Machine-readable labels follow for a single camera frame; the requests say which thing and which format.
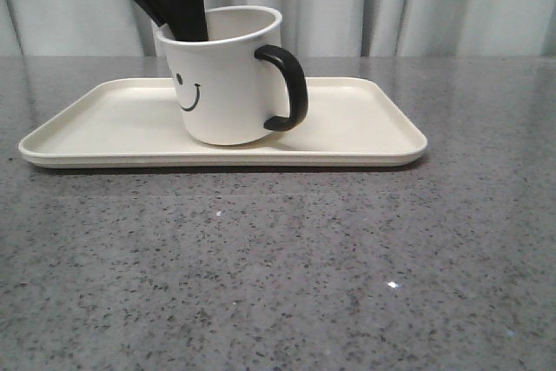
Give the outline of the white smiley mug black handle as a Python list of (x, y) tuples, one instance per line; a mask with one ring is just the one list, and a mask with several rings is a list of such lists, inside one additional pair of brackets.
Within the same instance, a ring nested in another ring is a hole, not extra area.
[(200, 142), (236, 145), (304, 121), (308, 88), (296, 57), (281, 46), (282, 14), (254, 5), (207, 10), (208, 40), (156, 32), (172, 74), (182, 119)]

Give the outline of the cream rectangular tray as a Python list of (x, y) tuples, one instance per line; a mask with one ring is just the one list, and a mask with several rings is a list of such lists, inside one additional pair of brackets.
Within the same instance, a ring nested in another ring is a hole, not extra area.
[(212, 146), (185, 130), (168, 78), (97, 85), (30, 132), (22, 157), (50, 169), (157, 167), (400, 167), (418, 160), (426, 136), (375, 83), (310, 77), (299, 127), (257, 142)]

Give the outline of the grey-white curtain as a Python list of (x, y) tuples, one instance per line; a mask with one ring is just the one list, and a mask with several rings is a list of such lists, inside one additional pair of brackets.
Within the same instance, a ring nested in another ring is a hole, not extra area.
[[(297, 56), (552, 56), (555, 0), (205, 0), (283, 16)], [(1, 0), (5, 56), (158, 56), (131, 0)]]

